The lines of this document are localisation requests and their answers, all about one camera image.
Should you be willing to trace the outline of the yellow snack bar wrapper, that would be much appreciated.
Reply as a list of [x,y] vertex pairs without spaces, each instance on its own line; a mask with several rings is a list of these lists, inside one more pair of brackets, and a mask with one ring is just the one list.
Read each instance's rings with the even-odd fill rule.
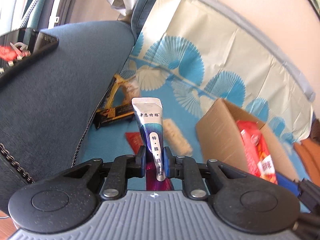
[[111,89],[107,94],[107,98],[106,98],[105,105],[104,105],[103,109],[111,108],[113,105],[114,96],[116,95],[117,90],[121,86],[127,84],[129,81],[131,81],[134,78],[135,78],[135,76],[129,77],[128,79],[124,79],[119,74],[115,74],[114,75],[114,82],[112,83]]

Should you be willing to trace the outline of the silver blue snack stick packet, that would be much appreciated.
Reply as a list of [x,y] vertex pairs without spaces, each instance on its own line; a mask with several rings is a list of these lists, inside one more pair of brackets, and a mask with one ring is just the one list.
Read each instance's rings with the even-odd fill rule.
[[166,178],[163,157],[163,106],[159,98],[136,97],[131,100],[142,141],[146,162],[155,168],[157,181]]

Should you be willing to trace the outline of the black convex mirror device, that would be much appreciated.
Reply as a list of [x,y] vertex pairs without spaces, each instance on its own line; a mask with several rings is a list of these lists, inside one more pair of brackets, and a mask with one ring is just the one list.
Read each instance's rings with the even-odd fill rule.
[[33,28],[20,28],[1,36],[1,86],[20,71],[51,53],[59,38]]

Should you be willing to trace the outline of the brown cardboard box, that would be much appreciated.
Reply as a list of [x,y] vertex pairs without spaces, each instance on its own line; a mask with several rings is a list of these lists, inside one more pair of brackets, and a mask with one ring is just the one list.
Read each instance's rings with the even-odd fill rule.
[[221,98],[215,100],[196,124],[196,133],[205,161],[217,159],[242,171],[249,171],[243,140],[236,124],[238,120],[255,122],[266,140],[275,170],[291,180],[298,179],[296,169],[269,126]]

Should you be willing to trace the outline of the beige cracker snack packet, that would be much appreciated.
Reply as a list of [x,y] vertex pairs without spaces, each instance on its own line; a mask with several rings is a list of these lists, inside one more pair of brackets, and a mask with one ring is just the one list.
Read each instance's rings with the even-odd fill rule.
[[193,148],[172,119],[163,120],[165,140],[176,155],[191,157]]

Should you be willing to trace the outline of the red snack bag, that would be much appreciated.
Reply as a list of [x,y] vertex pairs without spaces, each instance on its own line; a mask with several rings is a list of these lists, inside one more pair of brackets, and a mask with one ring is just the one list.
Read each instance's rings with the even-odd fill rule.
[[249,173],[277,184],[272,157],[257,123],[238,120],[236,124],[242,137]]

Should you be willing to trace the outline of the small red snack packet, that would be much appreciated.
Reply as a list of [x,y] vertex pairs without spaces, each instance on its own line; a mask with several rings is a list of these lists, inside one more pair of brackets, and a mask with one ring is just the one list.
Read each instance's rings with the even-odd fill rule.
[[126,132],[125,137],[129,145],[131,146],[133,152],[138,154],[141,146],[144,145],[142,137],[139,132]]

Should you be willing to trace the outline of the grey plastic sofa sheet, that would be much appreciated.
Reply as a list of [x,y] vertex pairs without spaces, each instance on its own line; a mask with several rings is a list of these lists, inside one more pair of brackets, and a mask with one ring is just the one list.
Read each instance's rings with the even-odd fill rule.
[[[139,0],[109,0],[131,15]],[[279,58],[313,102],[319,96],[319,18],[309,0],[199,0],[244,28]]]

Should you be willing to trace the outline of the black gold snack bar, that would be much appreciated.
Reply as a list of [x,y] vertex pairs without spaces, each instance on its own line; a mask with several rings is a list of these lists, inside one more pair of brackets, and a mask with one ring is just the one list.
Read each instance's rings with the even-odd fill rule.
[[128,103],[97,112],[93,119],[93,124],[96,129],[99,129],[115,122],[132,120],[134,116],[133,107]]

